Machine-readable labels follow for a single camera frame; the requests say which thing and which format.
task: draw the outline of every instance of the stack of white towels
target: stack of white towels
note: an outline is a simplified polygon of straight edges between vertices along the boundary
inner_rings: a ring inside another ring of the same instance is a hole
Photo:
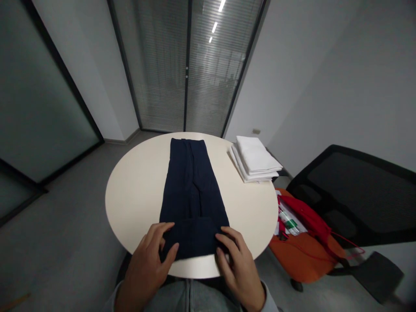
[[[283,168],[256,137],[237,136],[228,151],[244,183],[271,181]]]

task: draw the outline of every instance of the chair wheel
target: chair wheel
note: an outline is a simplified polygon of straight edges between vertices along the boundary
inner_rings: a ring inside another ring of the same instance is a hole
[[[302,283],[299,283],[297,281],[295,281],[294,279],[290,279],[290,284],[292,285],[292,287],[294,288],[294,290],[302,293],[303,292],[303,285]]]

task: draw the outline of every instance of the dark blue fabric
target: dark blue fabric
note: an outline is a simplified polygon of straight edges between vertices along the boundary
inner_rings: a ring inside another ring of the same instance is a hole
[[[203,140],[171,140],[159,221],[175,222],[163,235],[162,260],[176,242],[177,260],[214,254],[219,246],[215,234],[230,224]]]

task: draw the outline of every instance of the chair backrest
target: chair backrest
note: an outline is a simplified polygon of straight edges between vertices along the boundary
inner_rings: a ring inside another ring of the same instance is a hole
[[[287,191],[359,246],[416,241],[416,173],[380,158],[331,145]]]

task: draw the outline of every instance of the glass door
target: glass door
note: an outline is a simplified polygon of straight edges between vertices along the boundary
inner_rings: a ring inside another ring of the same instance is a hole
[[[107,0],[142,130],[221,137],[266,0]]]
[[[117,0],[109,5],[140,128],[183,131],[188,0]]]
[[[41,23],[30,1],[0,2],[0,158],[39,183],[102,141]]]
[[[220,137],[261,0],[193,0],[186,131]]]

